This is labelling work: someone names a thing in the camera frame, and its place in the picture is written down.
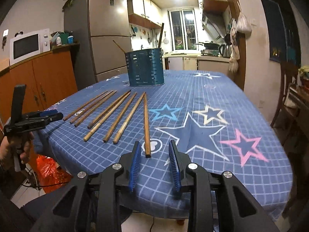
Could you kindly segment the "person's left hand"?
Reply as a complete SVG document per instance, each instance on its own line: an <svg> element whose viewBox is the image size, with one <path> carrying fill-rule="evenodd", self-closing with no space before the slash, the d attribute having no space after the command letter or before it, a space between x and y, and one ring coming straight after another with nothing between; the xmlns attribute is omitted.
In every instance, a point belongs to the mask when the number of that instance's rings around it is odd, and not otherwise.
<svg viewBox="0 0 309 232"><path fill-rule="evenodd" d="M15 155L21 159L22 164L27 164L30 160L33 139L32 132L25 132L20 137L4 136L1 141L1 168L6 171L14 166Z"/></svg>

